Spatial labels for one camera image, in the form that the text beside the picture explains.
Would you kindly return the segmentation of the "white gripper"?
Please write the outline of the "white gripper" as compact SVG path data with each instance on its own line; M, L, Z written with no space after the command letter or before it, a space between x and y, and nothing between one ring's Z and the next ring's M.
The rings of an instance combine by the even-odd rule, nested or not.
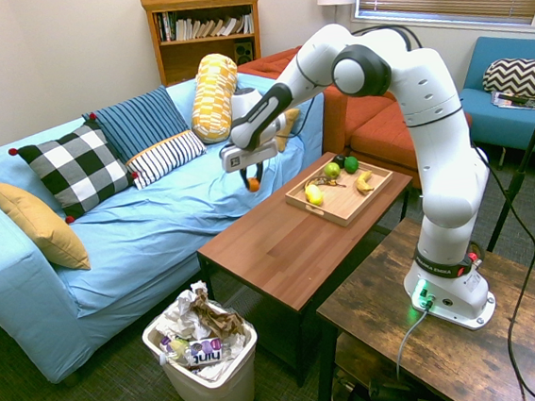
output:
M264 172L263 162L274 158L277 153L276 141L265 142L253 151L243 150L234 145L226 145L219 152L224 170L229 173L239 170L246 189L250 189L246 167L257 164L256 179L261 183Z

